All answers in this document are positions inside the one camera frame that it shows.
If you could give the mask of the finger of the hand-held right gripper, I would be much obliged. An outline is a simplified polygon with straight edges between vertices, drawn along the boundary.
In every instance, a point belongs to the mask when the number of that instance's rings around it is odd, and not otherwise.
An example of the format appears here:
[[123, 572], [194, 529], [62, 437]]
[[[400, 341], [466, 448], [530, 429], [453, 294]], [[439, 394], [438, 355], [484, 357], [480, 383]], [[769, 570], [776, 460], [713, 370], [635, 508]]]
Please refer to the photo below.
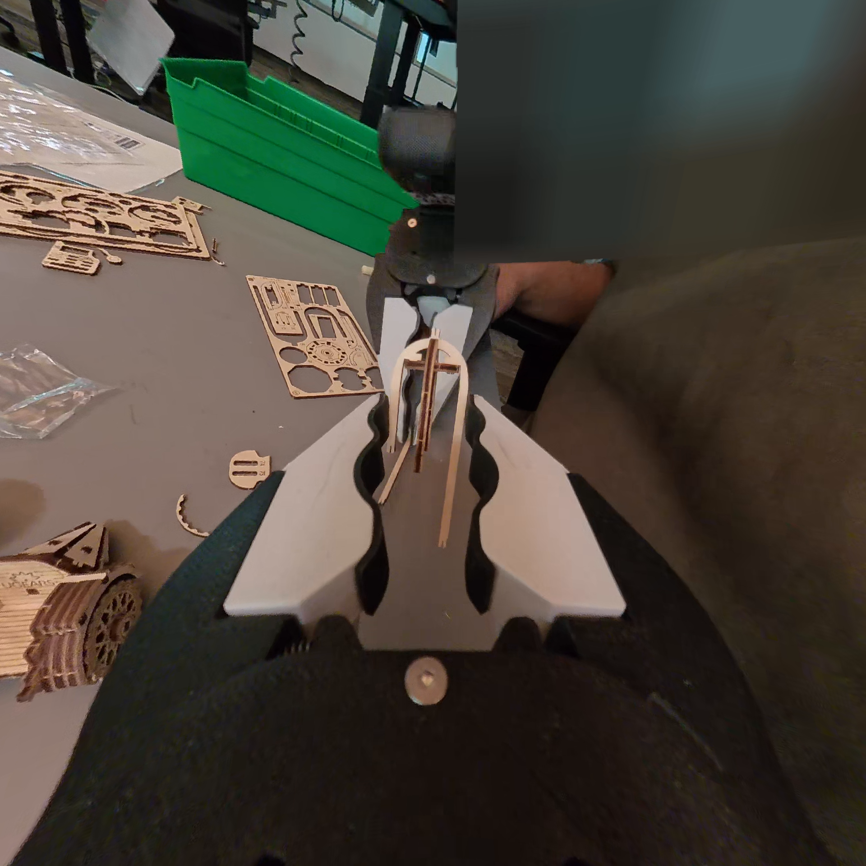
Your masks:
[[391, 398], [392, 380], [398, 357], [406, 346], [417, 339], [423, 316], [418, 308], [422, 295], [434, 292], [434, 276], [420, 283], [400, 281], [385, 261], [374, 261], [366, 287], [366, 316], [373, 347], [378, 357], [379, 371], [388, 397], [390, 410], [401, 417], [400, 398]]
[[470, 286], [439, 288], [431, 296], [432, 328], [466, 361], [496, 317], [499, 275], [498, 266], [487, 266]]

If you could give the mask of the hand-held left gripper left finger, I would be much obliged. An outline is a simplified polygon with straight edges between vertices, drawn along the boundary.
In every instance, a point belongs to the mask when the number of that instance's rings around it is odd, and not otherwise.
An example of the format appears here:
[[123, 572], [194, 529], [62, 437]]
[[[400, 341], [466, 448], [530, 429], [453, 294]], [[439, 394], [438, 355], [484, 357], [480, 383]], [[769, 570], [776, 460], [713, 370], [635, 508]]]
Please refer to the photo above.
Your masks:
[[380, 506], [388, 400], [367, 398], [283, 471], [223, 605], [301, 624], [373, 615], [389, 578]]

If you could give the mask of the small wooden wheel part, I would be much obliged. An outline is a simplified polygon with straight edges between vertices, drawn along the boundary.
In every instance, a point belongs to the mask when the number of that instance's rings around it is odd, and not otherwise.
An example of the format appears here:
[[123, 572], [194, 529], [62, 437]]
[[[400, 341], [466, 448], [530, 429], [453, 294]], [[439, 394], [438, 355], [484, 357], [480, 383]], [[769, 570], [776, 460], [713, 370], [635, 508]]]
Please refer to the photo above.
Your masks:
[[415, 431], [416, 448], [413, 471], [420, 473], [423, 467], [424, 455], [428, 451], [429, 436], [435, 417], [435, 400], [439, 373], [458, 374], [460, 364], [450, 363], [450, 354], [445, 352], [446, 360], [439, 361], [441, 331], [432, 328], [427, 343], [427, 352], [423, 360], [405, 360], [404, 371], [422, 372], [421, 397], [417, 407]]

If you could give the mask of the thin bent wooden strip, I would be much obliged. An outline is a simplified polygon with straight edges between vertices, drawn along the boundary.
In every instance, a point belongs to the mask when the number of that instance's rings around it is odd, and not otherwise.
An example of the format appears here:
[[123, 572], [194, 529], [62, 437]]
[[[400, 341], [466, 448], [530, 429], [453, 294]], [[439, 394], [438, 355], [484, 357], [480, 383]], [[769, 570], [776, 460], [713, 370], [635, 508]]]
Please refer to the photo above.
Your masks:
[[[409, 344], [398, 357], [393, 374], [391, 398], [394, 402], [398, 398], [400, 398], [400, 406], [403, 403], [402, 382], [404, 373], [406, 373], [403, 366], [404, 361], [423, 360], [427, 352], [428, 338], [429, 336], [427, 338], [414, 341], [413, 343]], [[440, 362], [444, 362], [446, 360], [445, 352], [449, 352], [449, 362], [460, 364], [461, 368], [460, 373], [456, 374], [458, 378], [458, 398], [456, 404], [456, 416], [453, 427], [452, 442], [449, 451], [449, 468], [445, 485], [445, 493], [443, 496], [442, 518], [438, 536], [438, 546], [444, 548], [447, 546], [449, 539], [450, 522], [453, 512], [454, 498], [456, 494], [456, 479], [460, 461], [461, 443], [464, 438], [464, 429], [466, 424], [467, 409], [470, 396], [470, 381], [468, 366], [465, 359], [461, 356], [460, 351], [458, 351], [442, 339], [439, 347]], [[397, 410], [390, 410], [388, 403], [388, 439], [386, 447], [390, 453], [396, 450], [397, 435], [400, 429], [398, 421], [399, 418], [397, 417]], [[416, 435], [414, 437], [408, 436], [408, 438], [411, 438], [411, 441], [416, 444]]]

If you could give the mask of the grey desk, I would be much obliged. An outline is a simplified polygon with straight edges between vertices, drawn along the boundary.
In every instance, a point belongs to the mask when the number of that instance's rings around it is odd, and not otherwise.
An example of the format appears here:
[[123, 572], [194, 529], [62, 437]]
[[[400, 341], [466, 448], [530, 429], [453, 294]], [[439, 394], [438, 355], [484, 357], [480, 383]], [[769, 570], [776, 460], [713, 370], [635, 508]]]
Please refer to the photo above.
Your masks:
[[[448, 701], [415, 705], [409, 657], [324, 646], [222, 612], [278, 480], [251, 499], [230, 452], [281, 467], [364, 398], [294, 400], [246, 274], [336, 284], [365, 327], [363, 255], [182, 175], [146, 196], [211, 206], [226, 267], [122, 254], [101, 276], [2, 239], [2, 350], [30, 344], [96, 397], [42, 440], [2, 441], [2, 552], [106, 521], [146, 612], [99, 687], [17, 703], [2, 684], [2, 864], [504, 864], [480, 750]], [[187, 495], [189, 523], [175, 507]]]

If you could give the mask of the small round wooden piece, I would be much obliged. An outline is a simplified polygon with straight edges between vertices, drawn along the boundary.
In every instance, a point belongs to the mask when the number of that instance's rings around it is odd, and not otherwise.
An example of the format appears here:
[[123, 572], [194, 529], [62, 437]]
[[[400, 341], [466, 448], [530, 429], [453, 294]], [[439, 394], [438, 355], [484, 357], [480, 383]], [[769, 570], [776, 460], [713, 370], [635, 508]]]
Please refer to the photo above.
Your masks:
[[235, 453], [230, 459], [230, 483], [241, 490], [251, 491], [272, 474], [271, 456], [262, 456], [254, 449]]

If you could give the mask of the wooden sheet with round cutouts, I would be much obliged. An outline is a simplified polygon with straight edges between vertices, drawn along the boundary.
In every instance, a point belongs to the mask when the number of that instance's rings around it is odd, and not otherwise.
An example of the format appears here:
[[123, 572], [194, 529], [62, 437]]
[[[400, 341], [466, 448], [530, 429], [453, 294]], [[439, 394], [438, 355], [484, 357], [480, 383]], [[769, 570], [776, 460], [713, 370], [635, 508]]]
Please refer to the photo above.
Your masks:
[[253, 275], [246, 282], [292, 397], [384, 390], [373, 346], [339, 287]]

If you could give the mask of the curved toothed wooden piece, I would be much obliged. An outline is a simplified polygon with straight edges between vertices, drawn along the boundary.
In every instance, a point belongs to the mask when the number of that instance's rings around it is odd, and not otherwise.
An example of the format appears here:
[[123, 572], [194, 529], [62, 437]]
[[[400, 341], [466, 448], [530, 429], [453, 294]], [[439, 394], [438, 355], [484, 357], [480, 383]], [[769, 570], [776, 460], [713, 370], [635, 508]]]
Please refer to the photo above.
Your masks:
[[186, 513], [186, 503], [187, 503], [187, 495], [182, 493], [179, 495], [179, 498], [175, 507], [175, 514], [177, 521], [181, 528], [190, 535], [193, 535], [197, 538], [208, 538], [211, 533], [203, 531], [201, 529], [196, 528], [194, 525], [189, 523], [188, 515]]

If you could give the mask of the person's brown shirt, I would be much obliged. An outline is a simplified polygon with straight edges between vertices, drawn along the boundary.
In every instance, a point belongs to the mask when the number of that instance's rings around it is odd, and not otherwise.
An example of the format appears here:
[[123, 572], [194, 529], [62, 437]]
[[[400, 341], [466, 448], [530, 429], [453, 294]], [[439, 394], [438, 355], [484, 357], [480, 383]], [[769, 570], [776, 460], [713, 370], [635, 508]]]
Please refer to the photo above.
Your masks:
[[624, 262], [532, 425], [697, 596], [864, 864], [864, 236]]

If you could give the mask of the green plastic bin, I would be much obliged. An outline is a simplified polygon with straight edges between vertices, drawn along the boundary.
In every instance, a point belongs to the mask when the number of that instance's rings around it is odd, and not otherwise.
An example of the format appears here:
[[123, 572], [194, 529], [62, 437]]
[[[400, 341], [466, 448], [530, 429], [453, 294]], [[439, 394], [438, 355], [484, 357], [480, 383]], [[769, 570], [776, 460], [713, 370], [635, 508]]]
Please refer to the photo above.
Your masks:
[[235, 60], [164, 58], [185, 176], [364, 254], [416, 206], [377, 132]]

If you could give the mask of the wooden model with wheel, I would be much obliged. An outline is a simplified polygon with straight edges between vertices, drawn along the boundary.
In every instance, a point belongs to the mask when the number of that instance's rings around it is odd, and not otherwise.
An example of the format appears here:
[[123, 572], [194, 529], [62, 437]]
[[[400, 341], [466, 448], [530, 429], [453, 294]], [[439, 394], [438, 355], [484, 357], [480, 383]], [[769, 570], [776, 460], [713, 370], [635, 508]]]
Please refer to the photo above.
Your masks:
[[143, 612], [137, 569], [86, 522], [1, 560], [1, 678], [17, 702], [101, 682]]

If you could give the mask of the large wooden parts sheet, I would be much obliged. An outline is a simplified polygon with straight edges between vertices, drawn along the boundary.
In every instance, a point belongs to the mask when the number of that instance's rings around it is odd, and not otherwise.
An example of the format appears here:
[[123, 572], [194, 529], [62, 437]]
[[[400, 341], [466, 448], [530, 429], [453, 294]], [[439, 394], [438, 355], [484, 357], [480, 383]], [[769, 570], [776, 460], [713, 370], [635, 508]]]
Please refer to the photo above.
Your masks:
[[180, 201], [1, 172], [1, 234], [127, 252], [211, 259], [197, 211]]

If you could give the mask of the small slotted wooden part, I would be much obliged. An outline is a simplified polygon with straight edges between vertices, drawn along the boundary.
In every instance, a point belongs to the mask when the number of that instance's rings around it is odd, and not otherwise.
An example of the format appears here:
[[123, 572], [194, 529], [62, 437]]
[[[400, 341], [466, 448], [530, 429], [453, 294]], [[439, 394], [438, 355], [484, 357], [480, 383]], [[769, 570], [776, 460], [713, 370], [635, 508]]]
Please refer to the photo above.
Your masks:
[[99, 256], [89, 247], [56, 241], [41, 261], [48, 269], [94, 276], [101, 268]]

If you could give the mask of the pale grey panel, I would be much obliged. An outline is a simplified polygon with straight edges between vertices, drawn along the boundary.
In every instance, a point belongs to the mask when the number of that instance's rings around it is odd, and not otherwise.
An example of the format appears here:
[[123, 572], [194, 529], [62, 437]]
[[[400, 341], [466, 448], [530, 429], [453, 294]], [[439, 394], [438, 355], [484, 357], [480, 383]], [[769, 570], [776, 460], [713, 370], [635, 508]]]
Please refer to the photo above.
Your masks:
[[88, 47], [144, 96], [175, 34], [149, 1], [106, 1], [86, 38]]

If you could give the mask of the glossy plastic sleeve with paper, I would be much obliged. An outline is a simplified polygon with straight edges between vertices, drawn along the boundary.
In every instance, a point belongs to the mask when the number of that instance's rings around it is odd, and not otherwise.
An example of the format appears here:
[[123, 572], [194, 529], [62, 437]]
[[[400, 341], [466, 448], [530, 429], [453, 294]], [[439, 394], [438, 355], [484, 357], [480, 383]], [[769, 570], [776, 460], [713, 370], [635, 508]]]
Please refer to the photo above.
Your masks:
[[134, 192], [182, 170], [176, 147], [82, 111], [1, 71], [1, 164], [33, 166], [92, 188]]

